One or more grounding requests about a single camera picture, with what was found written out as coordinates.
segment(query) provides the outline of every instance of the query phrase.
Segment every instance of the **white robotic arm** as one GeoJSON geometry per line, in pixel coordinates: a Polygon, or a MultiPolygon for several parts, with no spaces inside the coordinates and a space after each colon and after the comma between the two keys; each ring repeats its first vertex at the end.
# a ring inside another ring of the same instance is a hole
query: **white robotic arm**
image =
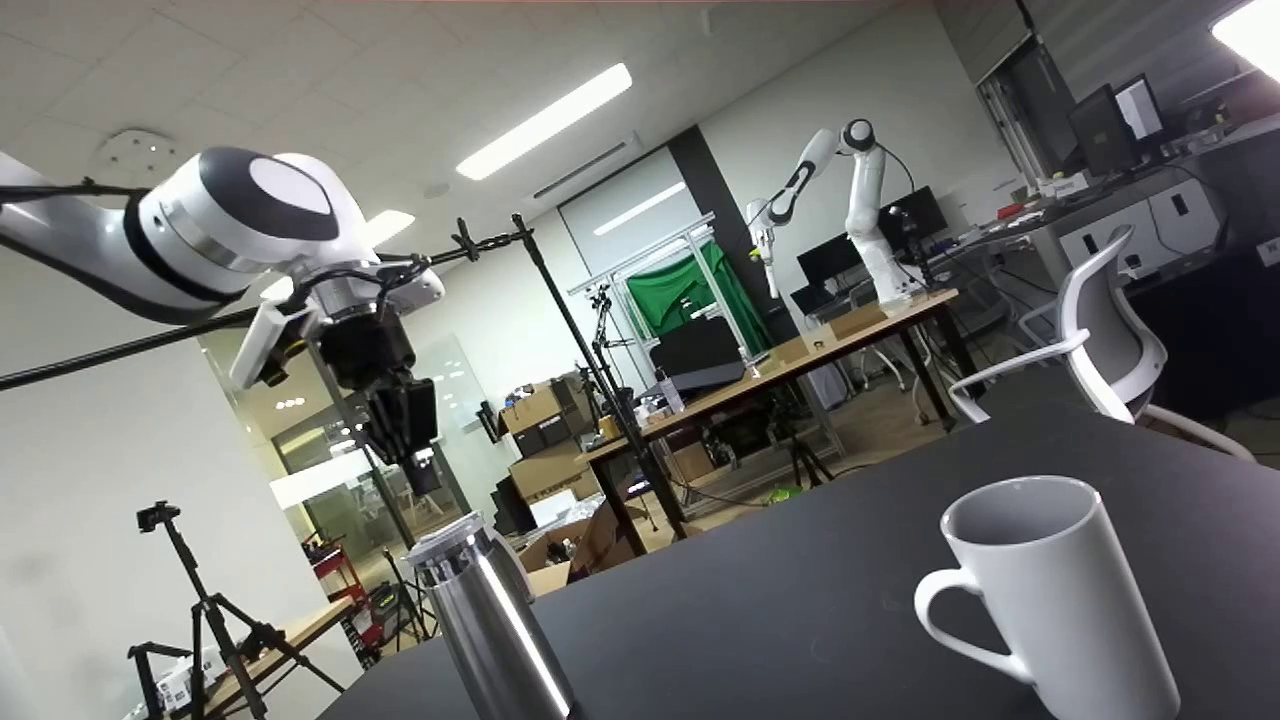
{"type": "Polygon", "coordinates": [[[406,314],[442,292],[434,271],[389,280],[394,269],[368,248],[356,195],[326,166],[293,151],[208,148],[125,210],[56,193],[0,157],[0,244],[165,324],[208,321],[263,271],[293,275],[294,302],[260,307],[232,388],[263,374],[301,316],[331,330],[383,302],[406,314]]]}
{"type": "Polygon", "coordinates": [[[798,193],[840,151],[850,157],[843,238],[854,244],[861,259],[874,286],[878,307],[896,307],[907,302],[907,275],[896,264],[896,255],[874,225],[878,219],[878,183],[884,183],[884,148],[874,144],[874,133],[867,121],[847,121],[840,133],[840,144],[834,144],[834,133],[819,130],[803,144],[789,183],[776,195],[768,195],[762,204],[749,210],[755,259],[762,259],[768,292],[776,295],[776,275],[773,275],[776,229],[791,225],[798,193]]]}

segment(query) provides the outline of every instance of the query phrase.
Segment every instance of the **black table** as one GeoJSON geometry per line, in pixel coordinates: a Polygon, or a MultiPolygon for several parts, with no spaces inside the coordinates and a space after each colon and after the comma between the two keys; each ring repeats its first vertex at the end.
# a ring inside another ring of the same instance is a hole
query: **black table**
{"type": "MultiPolygon", "coordinates": [[[[907,609],[950,563],[935,518],[1019,475],[1093,482],[1183,693],[1183,720],[1280,718],[1280,475],[1084,413],[1025,413],[631,562],[537,614],[589,720],[1028,720],[1013,680],[907,609]]],[[[938,625],[993,640],[975,600],[938,625]]],[[[323,720],[470,720],[449,643],[372,667],[323,720]]]]}

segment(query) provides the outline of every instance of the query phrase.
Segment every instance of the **chair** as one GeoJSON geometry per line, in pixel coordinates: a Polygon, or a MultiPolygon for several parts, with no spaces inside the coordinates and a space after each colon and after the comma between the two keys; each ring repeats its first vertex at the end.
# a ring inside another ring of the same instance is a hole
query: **chair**
{"type": "Polygon", "coordinates": [[[1003,374],[1019,374],[1028,363],[1065,359],[1069,376],[1084,391],[1084,402],[1118,423],[1152,421],[1170,429],[1176,436],[1186,436],[1197,443],[1218,450],[1228,456],[1253,462],[1253,452],[1178,413],[1167,413],[1152,403],[1152,388],[1167,363],[1167,347],[1160,337],[1131,314],[1125,287],[1118,287],[1118,252],[1129,244],[1129,229],[1110,238],[1108,248],[1089,255],[1079,269],[1069,271],[1061,295],[1056,295],[1056,342],[1042,347],[1033,347],[1025,356],[1013,356],[1003,363],[993,363],[984,374],[973,374],[950,385],[956,410],[984,423],[993,421],[968,388],[988,385],[1003,374]]]}

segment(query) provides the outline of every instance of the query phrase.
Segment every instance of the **ceiling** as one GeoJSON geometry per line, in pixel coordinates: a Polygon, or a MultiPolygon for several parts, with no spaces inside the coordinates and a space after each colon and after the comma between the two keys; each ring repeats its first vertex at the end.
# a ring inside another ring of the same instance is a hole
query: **ceiling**
{"type": "Polygon", "coordinates": [[[51,182],[153,183],[208,144],[312,151],[364,213],[438,252],[566,193],[759,90],[887,0],[0,0],[0,151],[51,182]],[[453,167],[625,61],[635,90],[470,183],[453,167]],[[172,142],[154,171],[108,166],[115,133],[172,142]],[[625,144],[592,171],[538,190],[625,144]]]}

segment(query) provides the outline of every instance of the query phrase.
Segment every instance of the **white mug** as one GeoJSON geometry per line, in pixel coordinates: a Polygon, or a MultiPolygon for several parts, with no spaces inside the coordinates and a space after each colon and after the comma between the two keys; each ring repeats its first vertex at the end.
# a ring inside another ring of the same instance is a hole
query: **white mug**
{"type": "Polygon", "coordinates": [[[915,586],[915,622],[945,647],[1034,687],[1061,720],[1170,720],[1178,693],[1096,489],[1017,475],[958,498],[945,520],[958,570],[915,586]],[[975,594],[1009,657],[933,625],[938,594],[975,594]]]}

